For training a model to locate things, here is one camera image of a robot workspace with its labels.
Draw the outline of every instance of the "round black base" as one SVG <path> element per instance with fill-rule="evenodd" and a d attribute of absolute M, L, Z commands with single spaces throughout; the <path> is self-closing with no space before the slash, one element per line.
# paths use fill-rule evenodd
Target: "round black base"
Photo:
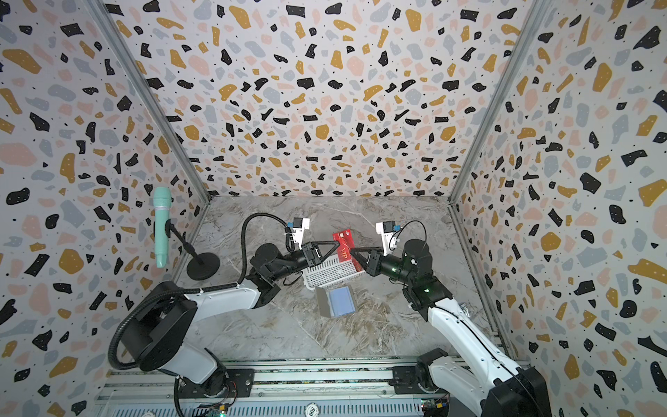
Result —
<path fill-rule="evenodd" d="M 220 268 L 220 258 L 211 252 L 199 254 L 202 261 L 200 264 L 196 259 L 190 260 L 187 264 L 187 276 L 192 280 L 202 281 L 212 277 Z"/>

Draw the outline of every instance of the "microphone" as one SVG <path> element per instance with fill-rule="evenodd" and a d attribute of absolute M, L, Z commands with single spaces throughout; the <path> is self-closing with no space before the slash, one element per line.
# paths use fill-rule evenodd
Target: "microphone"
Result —
<path fill-rule="evenodd" d="M 171 191 L 167 187 L 157 187 L 153 192 L 153 206 L 155 208 L 155 263 L 158 268 L 164 268 L 169 260 L 169 238 L 165 231 L 165 224 L 169 220 L 171 208 Z"/>

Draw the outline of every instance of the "terrazzo patterned wall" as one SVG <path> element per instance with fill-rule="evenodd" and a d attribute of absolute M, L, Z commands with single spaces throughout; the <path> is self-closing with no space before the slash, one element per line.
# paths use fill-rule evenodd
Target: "terrazzo patterned wall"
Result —
<path fill-rule="evenodd" d="M 554 415 L 667 416 L 667 2 L 559 2 L 456 203 Z"/>
<path fill-rule="evenodd" d="M 213 195 L 449 195 L 532 2 L 110 1 Z"/>
<path fill-rule="evenodd" d="M 0 414 L 85 415 L 116 325 L 168 278 L 151 190 L 183 232 L 204 203 L 76 2 L 0 1 L 0 38 Z"/>

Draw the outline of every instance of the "white plastic basket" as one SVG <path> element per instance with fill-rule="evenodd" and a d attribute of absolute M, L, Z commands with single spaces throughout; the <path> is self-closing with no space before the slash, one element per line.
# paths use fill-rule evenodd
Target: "white plastic basket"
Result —
<path fill-rule="evenodd" d="M 305 269 L 303 283 L 307 289 L 315 291 L 315 287 L 326 288 L 363 273 L 357 272 L 352 260 L 340 262 L 334 254 L 320 265 Z"/>

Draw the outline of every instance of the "marble tabletop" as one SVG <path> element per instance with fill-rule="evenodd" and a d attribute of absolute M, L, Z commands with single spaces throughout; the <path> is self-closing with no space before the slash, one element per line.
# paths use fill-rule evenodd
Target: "marble tabletop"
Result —
<path fill-rule="evenodd" d="M 332 234 L 351 229 L 356 246 L 381 246 L 375 223 L 412 219 L 424 223 L 433 255 L 436 276 L 459 303 L 468 305 L 473 321 L 489 334 L 489 322 L 476 291 L 459 239 L 448 212 L 438 197 L 215 197 L 194 246 L 198 252 L 220 257 L 220 269 L 203 285 L 232 282 L 241 267 L 241 225 L 255 212 L 274 214 L 286 222 L 310 218 L 303 242 L 331 240 Z M 423 238 L 422 227 L 413 223 L 401 235 L 396 252 L 411 238 Z M 247 228 L 247 257 L 266 242 L 283 253 L 284 231 L 275 220 L 252 219 Z M 177 283 L 201 286 L 182 272 Z M 194 323 L 187 339 L 209 348 L 222 360 L 296 358 L 368 358 L 418 356 L 436 347 L 455 354 L 441 333 L 413 311 L 400 285 L 386 277 L 366 273 L 346 281 L 354 292 L 357 311 L 338 318 L 323 318 L 313 291 L 302 282 L 283 287 L 268 305 L 237 310 Z"/>

